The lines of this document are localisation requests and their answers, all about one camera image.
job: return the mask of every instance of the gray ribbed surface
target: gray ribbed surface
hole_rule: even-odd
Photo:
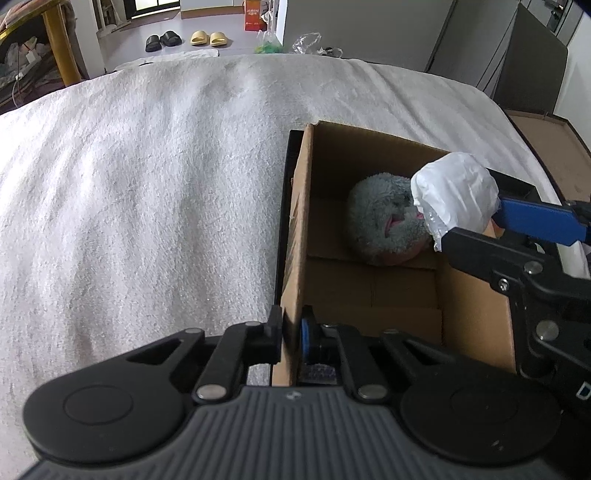
[[[245,387],[226,404],[197,409],[181,435],[132,464],[80,470],[41,462],[26,480],[550,480],[543,461],[494,470],[457,466],[428,453],[385,407],[341,388]]]

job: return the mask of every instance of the slipper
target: slipper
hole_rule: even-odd
[[[157,51],[161,50],[162,45],[160,45],[160,39],[158,35],[150,35],[148,40],[146,40],[146,52]]]
[[[228,44],[228,38],[222,32],[215,32],[210,35],[209,44],[212,47],[221,47]]]
[[[160,41],[166,47],[176,47],[177,45],[180,45],[181,43],[183,43],[183,41],[181,40],[181,37],[179,37],[172,30],[168,30],[167,32],[165,32],[164,35],[162,35],[162,37],[160,37]]]
[[[193,47],[205,44],[207,44],[207,34],[203,30],[197,30],[193,35],[191,35],[191,45]]]

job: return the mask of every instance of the gray plush toy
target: gray plush toy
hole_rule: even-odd
[[[379,173],[355,185],[347,199],[346,234],[371,265],[397,265],[418,255],[430,236],[413,205],[410,179]]]

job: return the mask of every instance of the black slipper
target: black slipper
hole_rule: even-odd
[[[162,45],[160,45],[160,39],[158,35],[150,35],[148,40],[146,40],[146,52],[162,50]]]
[[[164,35],[162,35],[162,37],[160,37],[160,41],[163,45],[165,45],[167,47],[176,47],[177,45],[180,45],[181,43],[183,43],[183,41],[181,40],[181,37],[179,37],[172,30],[168,30],[167,32],[165,32]]]

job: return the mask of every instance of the wooden post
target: wooden post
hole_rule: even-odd
[[[64,15],[61,11],[61,5],[51,7],[43,12],[43,22],[49,37],[49,44],[56,58],[57,69],[60,71],[61,79],[64,85],[69,87],[82,81],[78,66],[74,60],[70,40],[66,33],[66,24]]]

